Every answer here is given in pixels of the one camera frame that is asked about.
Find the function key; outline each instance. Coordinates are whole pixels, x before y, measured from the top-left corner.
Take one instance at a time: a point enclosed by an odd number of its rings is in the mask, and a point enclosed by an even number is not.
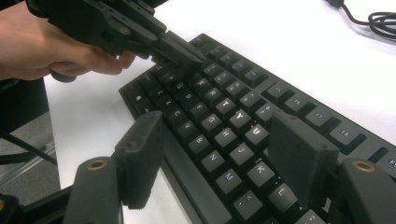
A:
[[[260,68],[253,68],[244,74],[242,80],[250,87],[255,88],[260,85],[268,76],[265,74],[264,70]]]
[[[239,59],[236,57],[235,54],[229,52],[226,53],[224,56],[220,57],[219,64],[226,69],[229,69],[238,60]]]
[[[265,215],[262,202],[251,191],[246,192],[242,197],[237,199],[233,204],[233,208],[242,223],[252,223]]]
[[[389,151],[376,164],[396,179],[396,151]]]
[[[227,96],[233,101],[239,100],[247,92],[248,88],[240,81],[235,81],[233,84],[226,88]]]
[[[307,97],[300,93],[294,94],[288,101],[283,104],[285,112],[292,114],[293,116],[300,117],[308,110],[312,109],[314,105],[309,102]]]
[[[342,153],[348,155],[366,139],[366,136],[352,123],[343,122],[330,132],[330,138]]]
[[[277,82],[267,91],[262,93],[262,96],[266,97],[275,105],[280,105],[288,100],[293,95],[290,88],[283,83]]]
[[[307,123],[320,133],[326,132],[330,126],[338,121],[324,106],[315,108],[305,118],[308,121]]]
[[[250,65],[250,63],[242,59],[239,60],[237,63],[233,64],[233,66],[231,66],[230,72],[236,75],[237,77],[241,77],[251,68],[252,66]]]

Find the human hand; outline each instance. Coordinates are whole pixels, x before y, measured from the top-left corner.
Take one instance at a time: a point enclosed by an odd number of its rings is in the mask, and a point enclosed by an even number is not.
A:
[[[31,14],[24,2],[0,11],[0,50],[0,80],[34,80],[50,70],[70,77],[89,71],[117,75],[134,60],[132,52],[116,58],[71,38]]]

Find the white table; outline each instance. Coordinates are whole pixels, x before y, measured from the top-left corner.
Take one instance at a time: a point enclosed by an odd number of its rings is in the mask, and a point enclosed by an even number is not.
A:
[[[358,20],[396,11],[396,1],[348,0]],[[396,42],[350,22],[324,0],[171,0],[156,9],[169,30],[206,33],[396,145]],[[89,73],[69,84],[46,77],[62,188],[77,167],[109,156],[134,123],[120,87],[153,65],[136,59],[119,76]],[[162,172],[145,209],[125,223],[188,223]]]

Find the black cable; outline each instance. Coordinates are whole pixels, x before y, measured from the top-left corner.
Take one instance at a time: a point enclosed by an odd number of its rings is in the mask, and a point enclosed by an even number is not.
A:
[[[369,15],[368,21],[358,21],[353,18],[347,6],[342,3],[340,5],[344,9],[349,19],[358,25],[370,26],[370,29],[377,35],[382,37],[396,40],[396,28],[390,27],[391,25],[396,26],[396,13],[394,12],[375,12]]]
[[[21,139],[15,137],[15,136],[13,136],[9,133],[5,133],[0,130],[0,137],[4,138],[5,140],[7,140],[10,143],[15,144],[18,147],[25,149],[26,151],[35,153],[37,156],[41,157],[43,160],[49,161],[50,163],[58,166],[58,162],[54,158],[52,158],[50,155],[47,155],[45,152],[23,142]]]

